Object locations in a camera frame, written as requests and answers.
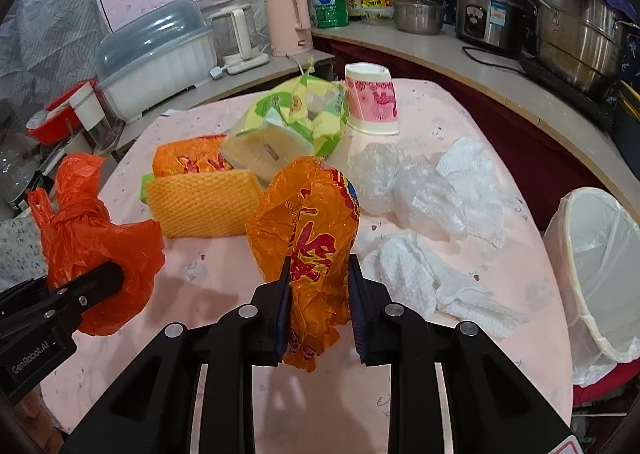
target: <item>orange plastic bag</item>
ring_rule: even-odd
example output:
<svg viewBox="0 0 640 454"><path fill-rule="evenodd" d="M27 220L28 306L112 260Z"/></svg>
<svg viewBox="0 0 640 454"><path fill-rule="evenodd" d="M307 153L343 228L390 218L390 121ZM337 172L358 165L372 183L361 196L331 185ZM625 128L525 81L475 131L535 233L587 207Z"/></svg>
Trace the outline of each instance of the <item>orange plastic bag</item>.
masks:
<svg viewBox="0 0 640 454"><path fill-rule="evenodd" d="M56 213L44 190L36 189L28 197L49 263L49 288L60 288L108 260L124 271L120 292L82 314L78 329L88 335L116 333L140 313L151 297L154 276L164 265L164 242L157 222L111 223L107 208L98 199L103 161L85 153L62 161L56 174L60 205Z"/></svg>
<svg viewBox="0 0 640 454"><path fill-rule="evenodd" d="M321 158L300 157L280 171L246 224L267 282L291 256L292 304L287 364L313 371L316 357L349 322L347 262L360 211L342 173Z"/></svg>
<svg viewBox="0 0 640 454"><path fill-rule="evenodd" d="M213 173L233 169L220 153L226 135L209 135L158 145L154 155L154 176L183 173Z"/></svg>

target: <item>pink tablecloth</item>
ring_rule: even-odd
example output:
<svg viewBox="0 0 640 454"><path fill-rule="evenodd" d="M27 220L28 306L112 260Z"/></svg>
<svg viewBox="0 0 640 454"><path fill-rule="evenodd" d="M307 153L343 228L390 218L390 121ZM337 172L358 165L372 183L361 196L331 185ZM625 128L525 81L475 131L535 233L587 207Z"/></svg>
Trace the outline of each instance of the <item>pink tablecloth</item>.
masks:
<svg viewBox="0 0 640 454"><path fill-rule="evenodd" d="M448 92L431 82L395 80L400 129L397 137L370 137L348 129L330 162L338 167L371 141L401 141L430 160L468 135L486 147L500 182L516 190L511 175L475 122ZM115 223L150 217L138 200L140 178L151 170L156 145L229 128L259 94L236 97L161 117L133 145L100 193ZM362 258L380 236L398 232L384 218L360 220L354 251ZM434 241L432 248L457 268L479 279L507 306L525 313L500 347L529 377L567 422L572 408L572 368L568 334L556 279L526 205L506 218L508 239L495 249L469 237ZM71 431L135 355L172 321L206 325L248 302L262 282L245 237L183 238L166 241L166 264L156 276L144 311L116 335L76 333L76 354L42 383L46 404ZM437 322L455 324L449 317ZM387 367L364 368L354 351L351 330L319 359L311 374L280 366L254 368L254 420L261 453L384 453L388 434Z"/></svg>

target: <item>red plastic bag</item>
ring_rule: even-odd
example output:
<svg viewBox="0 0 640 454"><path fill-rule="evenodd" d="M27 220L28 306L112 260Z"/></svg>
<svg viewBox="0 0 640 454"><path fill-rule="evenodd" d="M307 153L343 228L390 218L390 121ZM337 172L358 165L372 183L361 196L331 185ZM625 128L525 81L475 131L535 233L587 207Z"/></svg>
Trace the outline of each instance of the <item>red plastic bag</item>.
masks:
<svg viewBox="0 0 640 454"><path fill-rule="evenodd" d="M56 174L60 209L53 213L47 193L36 189L28 197L49 263L49 288L60 288L109 260L124 271L116 295L82 314L79 330L87 335L111 335L135 317L151 297L154 276L164 265L160 225L147 220L114 225L98 199L104 159L75 153Z"/></svg>

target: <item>white tissue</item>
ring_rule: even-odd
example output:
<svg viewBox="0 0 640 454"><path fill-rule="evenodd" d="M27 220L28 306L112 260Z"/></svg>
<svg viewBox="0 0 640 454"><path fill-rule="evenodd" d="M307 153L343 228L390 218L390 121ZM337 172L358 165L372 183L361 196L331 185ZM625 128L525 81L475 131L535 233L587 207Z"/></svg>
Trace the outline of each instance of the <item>white tissue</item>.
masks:
<svg viewBox="0 0 640 454"><path fill-rule="evenodd" d="M363 260L363 268L373 269L372 277L386 286L393 301L424 319L438 310L473 321L497 339L507 338L518 324L528 322L525 315L496 303L480 282L447 265L412 232L385 239Z"/></svg>

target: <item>stainless steel pot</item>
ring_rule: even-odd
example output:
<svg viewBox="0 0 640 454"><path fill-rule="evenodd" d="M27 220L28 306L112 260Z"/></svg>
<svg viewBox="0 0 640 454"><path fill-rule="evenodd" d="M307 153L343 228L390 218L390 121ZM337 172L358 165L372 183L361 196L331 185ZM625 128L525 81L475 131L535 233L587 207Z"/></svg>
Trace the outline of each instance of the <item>stainless steel pot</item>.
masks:
<svg viewBox="0 0 640 454"><path fill-rule="evenodd" d="M423 0L396 0L394 6L394 23L398 30L428 36L442 30L444 6Z"/></svg>
<svg viewBox="0 0 640 454"><path fill-rule="evenodd" d="M457 35L494 50L522 49L529 14L521 0L458 0Z"/></svg>
<svg viewBox="0 0 640 454"><path fill-rule="evenodd" d="M530 0L537 7L538 60L599 99L618 73L629 28L602 0Z"/></svg>

